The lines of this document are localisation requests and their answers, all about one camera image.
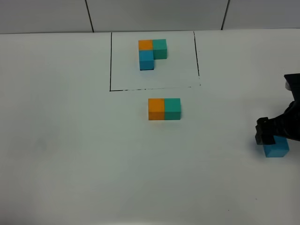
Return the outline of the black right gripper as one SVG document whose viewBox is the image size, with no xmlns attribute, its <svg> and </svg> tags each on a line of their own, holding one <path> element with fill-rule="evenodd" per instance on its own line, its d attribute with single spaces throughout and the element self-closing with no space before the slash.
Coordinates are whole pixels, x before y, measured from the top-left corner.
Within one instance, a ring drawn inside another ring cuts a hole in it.
<svg viewBox="0 0 300 225">
<path fill-rule="evenodd" d="M 285 137 L 287 139 L 300 140 L 300 103 L 292 101 L 283 114 L 270 119 L 270 133 L 265 130 L 265 125 L 269 121 L 268 117 L 257 120 L 255 141 L 257 145 L 273 145 L 275 139 L 273 135 Z"/>
</svg>

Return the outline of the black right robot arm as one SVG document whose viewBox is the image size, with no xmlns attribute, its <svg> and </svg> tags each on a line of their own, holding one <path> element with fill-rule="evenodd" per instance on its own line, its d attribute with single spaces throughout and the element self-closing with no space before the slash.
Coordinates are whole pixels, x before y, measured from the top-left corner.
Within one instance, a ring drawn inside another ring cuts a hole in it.
<svg viewBox="0 0 300 225">
<path fill-rule="evenodd" d="M 288 74 L 284 78 L 294 100 L 283 114 L 272 119 L 263 117 L 257 120 L 255 140 L 258 145 L 275 144 L 275 136 L 300 140 L 300 75 Z"/>
</svg>

